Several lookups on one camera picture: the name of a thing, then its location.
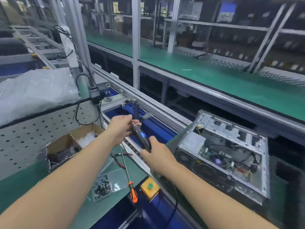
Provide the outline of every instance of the plastic bubble wrap bag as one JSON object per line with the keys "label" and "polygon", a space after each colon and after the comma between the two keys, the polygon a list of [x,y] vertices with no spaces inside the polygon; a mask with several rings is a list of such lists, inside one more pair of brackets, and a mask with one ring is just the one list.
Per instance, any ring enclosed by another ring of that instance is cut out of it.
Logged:
{"label": "plastic bubble wrap bag", "polygon": [[30,70],[0,83],[0,126],[78,99],[69,68]]}

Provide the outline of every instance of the electric screwdriver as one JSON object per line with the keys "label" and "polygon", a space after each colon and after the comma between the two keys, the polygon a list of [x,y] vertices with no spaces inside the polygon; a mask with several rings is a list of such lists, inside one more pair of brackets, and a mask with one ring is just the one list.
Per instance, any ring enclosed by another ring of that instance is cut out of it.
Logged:
{"label": "electric screwdriver", "polygon": [[147,152],[151,153],[152,146],[151,146],[146,134],[141,130],[140,126],[136,125],[133,121],[132,121],[132,131],[133,131],[135,137],[140,142],[140,144],[143,146],[143,149],[146,149]]}

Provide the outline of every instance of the workbench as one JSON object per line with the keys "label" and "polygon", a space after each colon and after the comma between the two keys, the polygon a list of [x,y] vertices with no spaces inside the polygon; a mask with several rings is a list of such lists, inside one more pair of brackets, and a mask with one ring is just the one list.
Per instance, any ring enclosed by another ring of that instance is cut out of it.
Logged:
{"label": "workbench", "polygon": [[[120,153],[119,146],[112,150],[113,154]],[[138,185],[147,174],[144,173],[130,158],[125,158],[128,173],[134,185]],[[105,172],[118,169],[119,166],[113,162]],[[8,208],[14,201],[25,194],[29,189],[36,185],[41,179],[48,175],[48,169],[44,162],[36,163],[24,170],[21,170],[0,181],[0,213]],[[103,217],[112,207],[114,207],[122,198],[129,193],[129,188],[112,193],[100,202],[94,202],[91,191],[88,194],[79,210],[70,229],[89,229],[101,217]]]}
{"label": "workbench", "polygon": [[[102,36],[86,31],[87,41],[132,57],[132,39]],[[211,64],[141,43],[139,61],[191,80],[225,95],[245,101],[297,121],[305,121],[305,90],[302,87]]]}

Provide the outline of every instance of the open computer chassis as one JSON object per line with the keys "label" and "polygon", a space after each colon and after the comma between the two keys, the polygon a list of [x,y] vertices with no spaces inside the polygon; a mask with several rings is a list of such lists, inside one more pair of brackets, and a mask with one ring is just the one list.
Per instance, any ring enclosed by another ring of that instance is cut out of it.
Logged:
{"label": "open computer chassis", "polygon": [[268,139],[257,132],[201,110],[174,155],[223,192],[235,189],[260,205],[270,198]]}

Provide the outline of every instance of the pliers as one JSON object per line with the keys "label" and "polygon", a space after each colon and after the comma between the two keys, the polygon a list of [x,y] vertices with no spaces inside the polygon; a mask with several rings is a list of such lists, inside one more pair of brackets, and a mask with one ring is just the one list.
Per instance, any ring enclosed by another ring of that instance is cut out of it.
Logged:
{"label": "pliers", "polygon": [[130,154],[130,153],[110,154],[110,156],[115,160],[115,162],[118,164],[118,166],[120,166],[123,169],[126,169],[126,167],[124,165],[122,165],[116,158],[117,156],[121,156],[121,155],[132,156],[133,154]]}

